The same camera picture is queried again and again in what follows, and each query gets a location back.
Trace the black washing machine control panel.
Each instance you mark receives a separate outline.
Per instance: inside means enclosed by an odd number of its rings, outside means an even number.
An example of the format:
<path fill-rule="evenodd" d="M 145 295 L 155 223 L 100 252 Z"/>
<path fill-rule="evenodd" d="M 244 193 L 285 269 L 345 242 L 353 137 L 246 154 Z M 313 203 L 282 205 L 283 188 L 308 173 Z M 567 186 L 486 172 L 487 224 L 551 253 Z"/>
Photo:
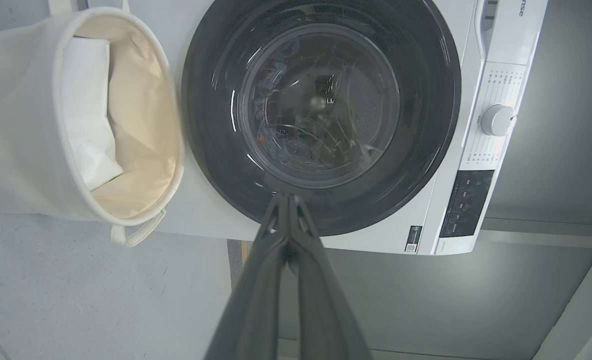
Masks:
<path fill-rule="evenodd" d="M 446 209 L 440 237 L 473 236 L 482 216 L 493 170 L 460 170 Z"/>

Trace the black round washer door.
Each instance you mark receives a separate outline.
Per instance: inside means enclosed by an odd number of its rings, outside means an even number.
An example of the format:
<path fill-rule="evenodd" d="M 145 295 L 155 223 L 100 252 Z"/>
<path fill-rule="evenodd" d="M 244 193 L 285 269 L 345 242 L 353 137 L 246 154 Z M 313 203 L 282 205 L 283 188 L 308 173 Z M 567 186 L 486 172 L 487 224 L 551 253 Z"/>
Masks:
<path fill-rule="evenodd" d="M 431 0 L 214 0 L 182 69 L 185 133 L 201 170 L 261 222 L 302 199 L 321 236 L 402 208 L 444 158 L 462 90 Z"/>

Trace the dark QR code sticker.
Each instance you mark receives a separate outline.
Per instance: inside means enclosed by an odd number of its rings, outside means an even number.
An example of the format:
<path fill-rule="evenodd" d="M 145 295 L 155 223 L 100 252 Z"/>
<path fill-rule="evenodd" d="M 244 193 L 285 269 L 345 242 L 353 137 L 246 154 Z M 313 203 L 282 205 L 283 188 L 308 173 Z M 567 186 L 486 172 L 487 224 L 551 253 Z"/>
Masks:
<path fill-rule="evenodd" d="M 405 253 L 417 253 L 422 234 L 422 226 L 413 225 L 410 227 L 405 244 Z"/>

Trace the white washing machine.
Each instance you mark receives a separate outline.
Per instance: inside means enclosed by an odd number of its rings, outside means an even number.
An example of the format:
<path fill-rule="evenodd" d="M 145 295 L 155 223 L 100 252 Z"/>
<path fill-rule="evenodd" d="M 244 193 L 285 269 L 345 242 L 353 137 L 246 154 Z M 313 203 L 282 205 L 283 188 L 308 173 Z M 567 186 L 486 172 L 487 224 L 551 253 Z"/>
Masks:
<path fill-rule="evenodd" d="M 197 27 L 214 0 L 131 0 L 169 56 L 181 103 L 182 69 Z M 327 248 L 418 256 L 462 255 L 473 250 L 517 120 L 548 0 L 499 0 L 490 55 L 481 59 L 474 29 L 476 0 L 431 0 L 442 14 L 457 48 L 462 90 L 453 138 L 437 171 L 410 202 L 369 227 L 320 235 Z M 481 117 L 492 105 L 513 107 L 506 136 L 488 136 Z M 230 205 L 211 185 L 187 144 L 185 176 L 159 230 L 196 237 L 253 240 L 261 226 Z M 440 237 L 458 171 L 493 170 L 491 186 L 474 235 Z M 417 253 L 405 252 L 411 226 L 422 226 Z"/>

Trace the white folded cloth pad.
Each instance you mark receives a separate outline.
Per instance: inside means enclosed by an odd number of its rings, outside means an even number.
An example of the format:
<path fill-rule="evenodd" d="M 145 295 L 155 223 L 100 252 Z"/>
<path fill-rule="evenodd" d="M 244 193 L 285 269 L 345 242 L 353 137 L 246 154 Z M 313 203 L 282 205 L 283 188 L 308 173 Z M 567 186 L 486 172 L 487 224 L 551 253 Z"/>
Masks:
<path fill-rule="evenodd" d="M 110 42 L 74 37 L 62 66 L 63 114 L 78 171 L 87 189 L 123 173 L 108 118 Z"/>

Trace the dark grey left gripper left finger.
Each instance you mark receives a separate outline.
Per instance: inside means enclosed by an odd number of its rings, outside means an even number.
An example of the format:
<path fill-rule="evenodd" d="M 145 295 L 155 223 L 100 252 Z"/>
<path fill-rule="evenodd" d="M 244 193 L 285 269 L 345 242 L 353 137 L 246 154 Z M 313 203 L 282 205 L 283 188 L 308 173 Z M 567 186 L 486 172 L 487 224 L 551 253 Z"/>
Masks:
<path fill-rule="evenodd" d="M 276 360 L 289 198 L 273 196 L 204 360 Z"/>

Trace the cream fabric laundry basket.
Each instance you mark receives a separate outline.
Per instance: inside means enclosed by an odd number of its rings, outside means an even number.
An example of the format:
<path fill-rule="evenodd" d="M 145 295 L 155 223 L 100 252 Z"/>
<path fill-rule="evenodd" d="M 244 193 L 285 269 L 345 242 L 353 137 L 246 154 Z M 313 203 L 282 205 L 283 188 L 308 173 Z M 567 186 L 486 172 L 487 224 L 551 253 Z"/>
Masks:
<path fill-rule="evenodd" d="M 111 241 L 133 248 L 165 218 L 184 172 L 168 59 L 129 0 L 81 11 L 47 1 L 49 18 L 0 31 L 0 214 L 110 224 Z M 95 190 L 77 169 L 65 123 L 63 66 L 76 37 L 110 46 L 108 118 L 124 173 Z"/>

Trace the white detergent drawer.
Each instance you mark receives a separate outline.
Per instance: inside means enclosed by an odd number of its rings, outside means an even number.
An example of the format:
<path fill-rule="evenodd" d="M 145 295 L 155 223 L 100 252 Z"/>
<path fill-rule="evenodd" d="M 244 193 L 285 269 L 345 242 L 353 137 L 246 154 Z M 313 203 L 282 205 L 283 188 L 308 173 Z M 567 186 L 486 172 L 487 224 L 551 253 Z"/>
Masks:
<path fill-rule="evenodd" d="M 479 54 L 484 62 L 499 62 L 490 55 L 498 5 L 499 0 L 476 0 L 473 23 Z"/>

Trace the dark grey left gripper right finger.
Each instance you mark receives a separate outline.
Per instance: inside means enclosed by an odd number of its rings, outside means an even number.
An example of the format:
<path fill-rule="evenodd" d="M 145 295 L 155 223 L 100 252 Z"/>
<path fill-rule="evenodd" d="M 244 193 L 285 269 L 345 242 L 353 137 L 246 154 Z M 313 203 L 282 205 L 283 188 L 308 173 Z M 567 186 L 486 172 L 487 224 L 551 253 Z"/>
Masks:
<path fill-rule="evenodd" d="M 298 283 L 300 360 L 373 360 L 303 200 L 289 196 L 289 268 Z"/>

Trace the white washing machine dial knob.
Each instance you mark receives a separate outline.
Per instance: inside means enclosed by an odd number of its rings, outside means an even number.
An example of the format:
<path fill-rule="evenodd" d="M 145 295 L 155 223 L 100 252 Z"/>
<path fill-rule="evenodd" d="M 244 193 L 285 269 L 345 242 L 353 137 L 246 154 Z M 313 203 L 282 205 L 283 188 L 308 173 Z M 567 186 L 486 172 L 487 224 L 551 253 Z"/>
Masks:
<path fill-rule="evenodd" d="M 510 132 L 514 115 L 513 107 L 501 104 L 491 105 L 482 114 L 481 130 L 488 136 L 506 136 Z"/>

